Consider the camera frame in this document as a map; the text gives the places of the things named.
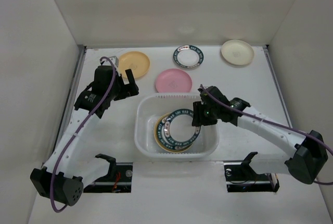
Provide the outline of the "pink plate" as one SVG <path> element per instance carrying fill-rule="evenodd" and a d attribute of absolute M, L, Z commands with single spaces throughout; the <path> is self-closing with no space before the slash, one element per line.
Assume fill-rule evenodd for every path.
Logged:
<path fill-rule="evenodd" d="M 155 87 L 159 93 L 189 93 L 192 84 L 190 75 L 180 69 L 164 70 L 155 80 Z"/>

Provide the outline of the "patterned rim plate top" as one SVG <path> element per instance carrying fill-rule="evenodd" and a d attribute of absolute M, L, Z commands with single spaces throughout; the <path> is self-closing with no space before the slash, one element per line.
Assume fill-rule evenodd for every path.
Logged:
<path fill-rule="evenodd" d="M 204 54 L 197 46 L 183 45 L 174 51 L 173 60 L 181 68 L 193 69 L 203 63 Z"/>

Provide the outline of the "cream plate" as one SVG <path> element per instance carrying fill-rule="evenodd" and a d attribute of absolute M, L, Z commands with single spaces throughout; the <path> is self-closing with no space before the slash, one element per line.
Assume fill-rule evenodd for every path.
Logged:
<path fill-rule="evenodd" d="M 241 40 L 229 40 L 221 47 L 222 57 L 230 64 L 245 66 L 254 59 L 254 50 L 246 42 Z"/>

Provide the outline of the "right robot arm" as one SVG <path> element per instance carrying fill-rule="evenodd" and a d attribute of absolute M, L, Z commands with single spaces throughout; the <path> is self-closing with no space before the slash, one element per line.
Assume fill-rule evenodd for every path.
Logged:
<path fill-rule="evenodd" d="M 228 100 L 215 86 L 201 86 L 198 91 L 201 100 L 193 103 L 194 127 L 215 125 L 221 120 L 260 136 L 284 152 L 281 157 L 250 153 L 242 161 L 244 178 L 286 173 L 304 184 L 318 183 L 316 178 L 332 153 L 319 132 L 306 133 L 273 121 L 243 99 Z"/>

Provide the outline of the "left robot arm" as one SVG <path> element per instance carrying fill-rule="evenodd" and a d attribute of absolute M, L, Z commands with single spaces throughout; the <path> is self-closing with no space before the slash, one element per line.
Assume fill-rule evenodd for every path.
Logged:
<path fill-rule="evenodd" d="M 114 157 L 94 154 L 92 160 L 84 161 L 82 152 L 87 150 L 90 132 L 111 102 L 139 94 L 132 70 L 127 69 L 125 74 L 127 84 L 114 66 L 100 65 L 95 69 L 94 80 L 74 103 L 70 122 L 57 147 L 42 168 L 35 168 L 30 174 L 38 194 L 50 199 L 57 213 L 60 210 L 56 202 L 73 206 L 87 186 L 100 178 L 111 180 L 117 174 Z"/>

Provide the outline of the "white plastic bin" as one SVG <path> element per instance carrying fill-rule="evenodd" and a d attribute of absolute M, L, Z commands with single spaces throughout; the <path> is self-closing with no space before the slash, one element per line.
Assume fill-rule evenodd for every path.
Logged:
<path fill-rule="evenodd" d="M 134 142 L 153 159 L 200 159 L 219 144 L 216 125 L 194 127 L 194 93 L 156 93 L 141 100 L 137 108 Z"/>

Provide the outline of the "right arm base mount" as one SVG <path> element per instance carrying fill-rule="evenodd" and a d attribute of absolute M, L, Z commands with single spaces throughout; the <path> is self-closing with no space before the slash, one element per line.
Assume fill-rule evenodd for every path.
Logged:
<path fill-rule="evenodd" d="M 243 160 L 224 162 L 224 176 L 228 193 L 273 192 L 279 188 L 279 180 L 274 173 L 256 173 L 250 163 L 257 152 L 251 152 Z"/>

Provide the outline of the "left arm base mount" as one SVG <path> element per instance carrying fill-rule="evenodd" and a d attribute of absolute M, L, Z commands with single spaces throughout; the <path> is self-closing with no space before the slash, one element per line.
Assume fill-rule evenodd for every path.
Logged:
<path fill-rule="evenodd" d="M 131 193 L 133 163 L 118 163 L 114 157 L 104 154 L 95 156 L 108 162 L 106 175 L 84 188 L 84 193 Z"/>

